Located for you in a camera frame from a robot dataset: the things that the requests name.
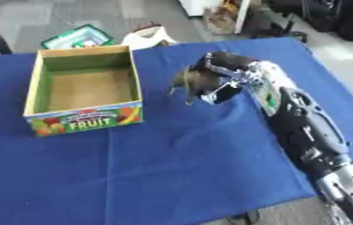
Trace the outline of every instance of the robotic hand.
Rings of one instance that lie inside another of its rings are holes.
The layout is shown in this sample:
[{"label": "robotic hand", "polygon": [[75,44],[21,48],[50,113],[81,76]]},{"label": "robotic hand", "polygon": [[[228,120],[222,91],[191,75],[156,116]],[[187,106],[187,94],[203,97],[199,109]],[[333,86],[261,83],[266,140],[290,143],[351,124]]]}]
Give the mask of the robotic hand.
[{"label": "robotic hand", "polygon": [[200,79],[194,80],[196,83],[184,80],[194,84],[197,97],[211,104],[230,99],[246,85],[280,146],[306,174],[336,222],[353,224],[353,160],[348,155],[349,143],[314,99],[299,89],[277,64],[217,52],[206,54],[189,66],[184,76],[189,73],[218,78],[212,80],[217,86],[207,90]]}]

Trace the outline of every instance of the floor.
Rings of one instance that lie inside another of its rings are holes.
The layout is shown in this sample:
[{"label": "floor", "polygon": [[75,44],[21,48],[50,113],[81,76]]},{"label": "floor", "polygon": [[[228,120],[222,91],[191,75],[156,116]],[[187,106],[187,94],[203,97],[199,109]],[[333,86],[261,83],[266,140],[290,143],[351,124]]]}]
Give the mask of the floor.
[{"label": "floor", "polygon": [[[282,21],[268,12],[263,12],[263,18]],[[16,53],[34,52],[42,40],[83,24],[103,29],[118,43],[129,31],[150,21],[165,25],[170,36],[181,42],[243,38],[210,34],[201,19],[186,17],[177,0],[0,0],[0,33]],[[308,47],[315,57],[353,93],[353,42],[317,33],[300,20],[295,30],[310,34]],[[331,224],[317,199],[297,200],[260,211],[262,219],[257,225]],[[220,220],[206,225],[225,224],[231,223]]]}]

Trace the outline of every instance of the cable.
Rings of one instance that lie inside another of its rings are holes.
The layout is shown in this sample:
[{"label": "cable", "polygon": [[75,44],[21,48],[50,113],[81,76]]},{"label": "cable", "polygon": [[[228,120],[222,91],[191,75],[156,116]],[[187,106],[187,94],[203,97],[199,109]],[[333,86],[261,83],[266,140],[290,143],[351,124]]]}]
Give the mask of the cable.
[{"label": "cable", "polygon": [[65,18],[61,17],[61,16],[58,14],[58,12],[56,11],[55,5],[53,5],[53,8],[52,8],[51,10],[54,11],[54,15],[55,15],[57,18],[61,19],[61,20],[62,20],[63,22],[65,22],[67,25],[76,26],[76,25],[74,25],[74,24],[68,22]]}]

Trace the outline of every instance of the blue cloth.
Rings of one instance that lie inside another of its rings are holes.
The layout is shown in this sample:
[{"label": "blue cloth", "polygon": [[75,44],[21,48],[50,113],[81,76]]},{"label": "blue cloth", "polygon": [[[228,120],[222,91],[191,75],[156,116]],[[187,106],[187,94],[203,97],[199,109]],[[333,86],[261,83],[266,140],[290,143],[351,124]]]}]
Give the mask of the blue cloth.
[{"label": "blue cloth", "polygon": [[278,63],[353,142],[353,97],[296,40],[135,51],[146,122],[110,132],[107,224],[196,224],[313,196],[246,92],[222,105],[167,97],[171,77],[213,51]]},{"label": "blue cloth", "polygon": [[216,50],[278,63],[353,142],[353,97],[295,40],[135,51],[144,123],[47,138],[22,118],[34,54],[0,56],[0,224],[194,224],[312,196],[246,93],[215,106],[166,97],[177,71]]}]

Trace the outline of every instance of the open box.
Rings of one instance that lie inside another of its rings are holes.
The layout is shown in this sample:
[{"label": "open box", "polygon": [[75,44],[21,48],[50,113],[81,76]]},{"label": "open box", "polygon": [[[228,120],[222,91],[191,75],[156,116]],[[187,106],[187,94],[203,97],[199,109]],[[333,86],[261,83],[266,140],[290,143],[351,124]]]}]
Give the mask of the open box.
[{"label": "open box", "polygon": [[129,47],[40,50],[24,117],[39,136],[142,122]]}]

